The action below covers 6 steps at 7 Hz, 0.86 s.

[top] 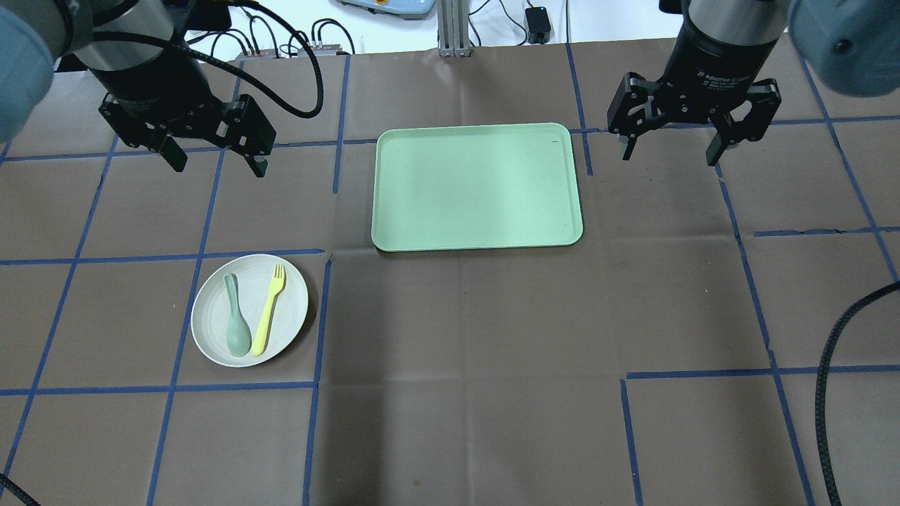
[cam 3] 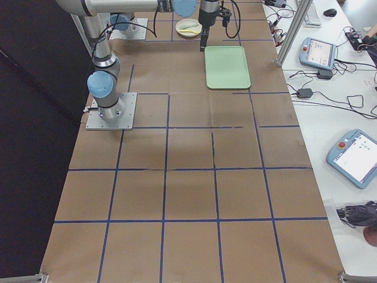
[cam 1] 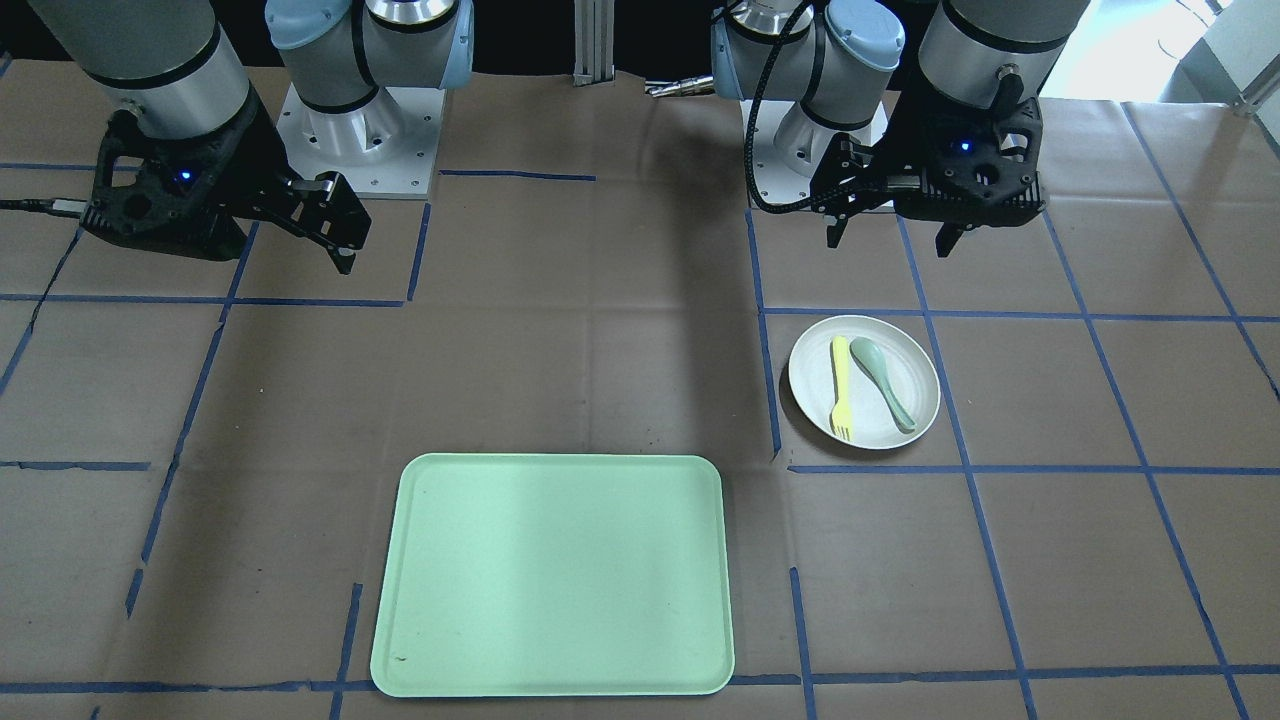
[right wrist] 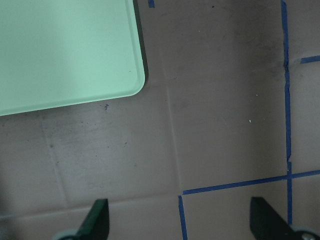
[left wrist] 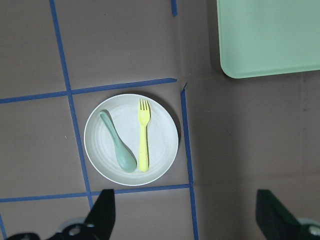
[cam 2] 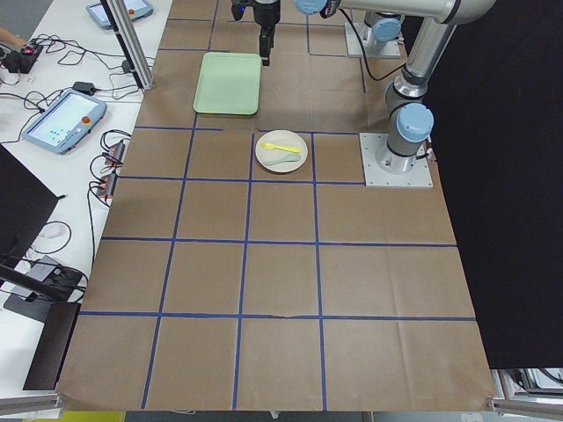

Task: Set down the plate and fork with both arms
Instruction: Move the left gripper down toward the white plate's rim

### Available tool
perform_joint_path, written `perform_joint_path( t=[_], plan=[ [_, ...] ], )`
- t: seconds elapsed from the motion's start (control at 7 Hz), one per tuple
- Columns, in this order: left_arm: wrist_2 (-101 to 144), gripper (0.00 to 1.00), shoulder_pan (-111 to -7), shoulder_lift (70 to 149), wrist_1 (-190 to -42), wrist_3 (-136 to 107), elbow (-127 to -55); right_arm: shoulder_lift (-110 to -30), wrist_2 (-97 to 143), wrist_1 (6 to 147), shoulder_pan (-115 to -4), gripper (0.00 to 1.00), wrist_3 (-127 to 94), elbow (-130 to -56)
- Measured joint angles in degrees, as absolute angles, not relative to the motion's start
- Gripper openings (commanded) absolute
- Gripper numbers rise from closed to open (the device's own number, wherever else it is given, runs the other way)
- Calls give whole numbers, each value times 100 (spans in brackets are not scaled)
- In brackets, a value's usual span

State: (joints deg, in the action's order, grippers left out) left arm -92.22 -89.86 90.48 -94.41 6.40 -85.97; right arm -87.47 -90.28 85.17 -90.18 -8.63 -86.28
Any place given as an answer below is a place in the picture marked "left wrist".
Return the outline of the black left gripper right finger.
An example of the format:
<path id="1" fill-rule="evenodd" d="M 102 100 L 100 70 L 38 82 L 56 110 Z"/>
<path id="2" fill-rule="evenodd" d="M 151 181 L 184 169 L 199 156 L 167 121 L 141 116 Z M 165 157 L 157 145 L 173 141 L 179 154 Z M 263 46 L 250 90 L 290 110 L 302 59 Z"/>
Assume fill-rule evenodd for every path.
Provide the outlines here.
<path id="1" fill-rule="evenodd" d="M 318 240 L 320 222 L 296 218 L 268 189 L 256 193 L 256 223 L 267 240 Z"/>

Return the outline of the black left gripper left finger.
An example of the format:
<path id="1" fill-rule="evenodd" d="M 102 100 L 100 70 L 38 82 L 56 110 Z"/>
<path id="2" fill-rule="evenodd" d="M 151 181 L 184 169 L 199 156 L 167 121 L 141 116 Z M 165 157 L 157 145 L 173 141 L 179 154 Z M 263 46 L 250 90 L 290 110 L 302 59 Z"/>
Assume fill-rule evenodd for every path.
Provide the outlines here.
<path id="1" fill-rule="evenodd" d="M 104 189 L 82 223 L 74 223 L 53 235 L 53 240 L 108 240 L 116 220 L 115 193 Z"/>

